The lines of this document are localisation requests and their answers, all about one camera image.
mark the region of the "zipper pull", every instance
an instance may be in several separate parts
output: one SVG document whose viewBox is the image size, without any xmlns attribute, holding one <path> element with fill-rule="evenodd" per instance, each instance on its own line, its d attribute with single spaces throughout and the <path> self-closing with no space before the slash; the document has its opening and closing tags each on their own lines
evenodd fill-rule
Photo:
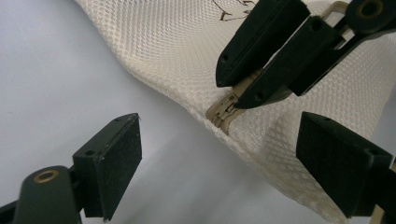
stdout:
<svg viewBox="0 0 396 224">
<path fill-rule="evenodd" d="M 206 118 L 209 119 L 217 128 L 221 128 L 227 135 L 229 134 L 230 123 L 246 109 L 236 108 L 235 104 L 239 97 L 244 93 L 246 88 L 261 73 L 262 68 L 251 74 L 250 76 L 237 83 L 228 93 L 218 102 L 214 103 L 206 111 Z"/>
</svg>

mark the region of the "black plastic part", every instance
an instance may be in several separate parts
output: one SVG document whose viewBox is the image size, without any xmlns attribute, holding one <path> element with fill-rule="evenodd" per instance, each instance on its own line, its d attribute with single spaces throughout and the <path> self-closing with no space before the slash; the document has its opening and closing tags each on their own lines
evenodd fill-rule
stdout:
<svg viewBox="0 0 396 224">
<path fill-rule="evenodd" d="M 15 210 L 17 209 L 17 202 L 9 203 L 0 207 L 0 223 L 11 224 L 14 220 Z"/>
<path fill-rule="evenodd" d="M 387 151 L 334 120 L 307 112 L 301 119 L 297 158 L 346 217 L 373 213 L 392 163 Z"/>
<path fill-rule="evenodd" d="M 241 95 L 236 107 L 253 108 L 286 99 L 290 85 L 304 70 L 342 37 L 320 17 L 310 17 Z"/>
<path fill-rule="evenodd" d="M 396 29 L 395 0 L 353 0 L 346 10 L 348 26 L 363 35 L 394 32 Z"/>
<path fill-rule="evenodd" d="M 141 160 L 137 114 L 112 120 L 73 155 L 76 176 L 88 189 L 86 217 L 113 217 Z"/>
<path fill-rule="evenodd" d="M 80 223 L 66 167 L 53 166 L 29 175 L 22 184 L 13 224 Z"/>
<path fill-rule="evenodd" d="M 388 223 L 396 223 L 396 174 L 388 170 L 383 182 L 376 203 L 385 211 L 384 220 Z"/>
<path fill-rule="evenodd" d="M 218 87 L 233 86 L 264 67 L 309 14 L 300 0 L 259 1 L 219 56 Z"/>
<path fill-rule="evenodd" d="M 249 25 L 254 26 L 254 23 L 260 24 L 258 21 L 251 21 Z M 352 28 L 354 36 L 346 42 L 342 34 L 348 27 Z M 278 43 L 271 39 L 272 29 L 276 30 L 271 28 L 266 34 L 269 38 L 268 42 L 261 40 L 256 44 L 260 47 L 255 46 L 254 48 L 272 49 L 274 43 L 274 46 L 277 46 Z M 347 8 L 345 17 L 334 27 L 327 25 L 320 17 L 310 17 L 274 59 L 265 65 L 262 73 L 241 95 L 235 106 L 249 109 L 268 105 L 286 99 L 293 92 L 297 96 L 302 96 L 332 71 L 361 42 L 394 31 L 396 31 L 396 1 L 394 0 L 354 0 Z M 239 43 L 230 43 L 226 49 L 229 52 L 236 52 L 239 58 L 242 56 L 249 58 L 251 63 L 239 63 L 240 66 L 237 70 L 234 69 L 235 74 L 233 74 L 230 72 L 233 67 L 227 62 L 226 64 L 229 66 L 227 71 L 230 72 L 227 77 L 230 77 L 230 80 L 239 80 L 232 78 L 246 77 L 250 74 L 249 71 L 258 68 L 253 59 L 257 53 L 251 50 L 244 51 L 246 55 L 239 55 L 243 54 L 239 48 L 244 45 L 241 44 L 243 43 L 241 38 L 238 41 Z M 217 70 L 218 86 L 221 86 L 219 77 L 226 79 L 223 76 L 225 75 Z"/>
</svg>

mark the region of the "white mesh fabric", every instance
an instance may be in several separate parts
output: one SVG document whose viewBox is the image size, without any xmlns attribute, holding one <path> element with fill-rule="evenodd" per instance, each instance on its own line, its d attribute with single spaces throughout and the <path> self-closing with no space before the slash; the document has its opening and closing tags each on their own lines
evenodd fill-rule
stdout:
<svg viewBox="0 0 396 224">
<path fill-rule="evenodd" d="M 347 221 L 295 158 L 301 112 L 330 117 L 369 138 L 396 80 L 396 35 L 362 44 L 306 96 L 292 95 L 283 102 L 248 110 L 231 124 L 227 136 L 205 118 L 205 112 L 228 90 L 216 87 L 217 59 L 252 3 L 77 2 L 132 75 L 184 106 L 285 195 L 331 222 Z M 308 7 L 318 14 L 329 4 L 310 1 Z"/>
</svg>

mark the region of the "white surface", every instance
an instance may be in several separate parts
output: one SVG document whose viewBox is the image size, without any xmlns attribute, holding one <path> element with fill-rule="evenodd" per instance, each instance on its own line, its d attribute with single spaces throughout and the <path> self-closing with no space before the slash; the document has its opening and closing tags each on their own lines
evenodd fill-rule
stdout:
<svg viewBox="0 0 396 224">
<path fill-rule="evenodd" d="M 373 140 L 394 154 L 390 101 Z M 18 198 L 30 173 L 70 166 L 110 120 L 138 112 L 144 159 L 112 223 L 326 223 L 131 77 L 71 0 L 0 2 L 0 102 L 0 204 Z"/>
</svg>

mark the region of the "screw hole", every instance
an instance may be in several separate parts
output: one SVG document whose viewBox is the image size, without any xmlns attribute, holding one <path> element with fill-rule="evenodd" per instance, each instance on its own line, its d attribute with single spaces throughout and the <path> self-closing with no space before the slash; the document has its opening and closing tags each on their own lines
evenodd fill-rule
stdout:
<svg viewBox="0 0 396 224">
<path fill-rule="evenodd" d="M 93 155 L 93 154 L 95 154 L 95 152 L 92 151 L 92 150 L 88 150 L 88 151 L 85 152 L 85 155 L 86 155 L 86 156 L 91 156 L 91 155 Z"/>
<path fill-rule="evenodd" d="M 53 178 L 55 178 L 58 174 L 59 174 L 59 172 L 56 171 L 56 170 L 44 171 L 44 172 L 36 175 L 35 178 L 34 178 L 34 181 L 37 184 L 42 184 L 42 183 L 45 183 L 45 182 L 49 182 Z"/>
<path fill-rule="evenodd" d="M 256 93 L 256 101 L 262 101 L 264 99 L 264 95 L 262 94 L 262 92 L 258 91 Z"/>
<path fill-rule="evenodd" d="M 224 54 L 224 55 L 221 57 L 221 61 L 222 61 L 223 63 L 227 63 L 227 61 L 228 61 L 228 55 L 227 55 L 227 54 Z"/>
<path fill-rule="evenodd" d="M 321 26 L 322 26 L 322 23 L 320 21 L 312 21 L 311 30 L 318 31 L 318 30 L 320 30 Z"/>
<path fill-rule="evenodd" d="M 381 0 L 366 0 L 358 8 L 358 15 L 364 20 L 371 20 L 381 14 L 384 6 Z"/>
</svg>

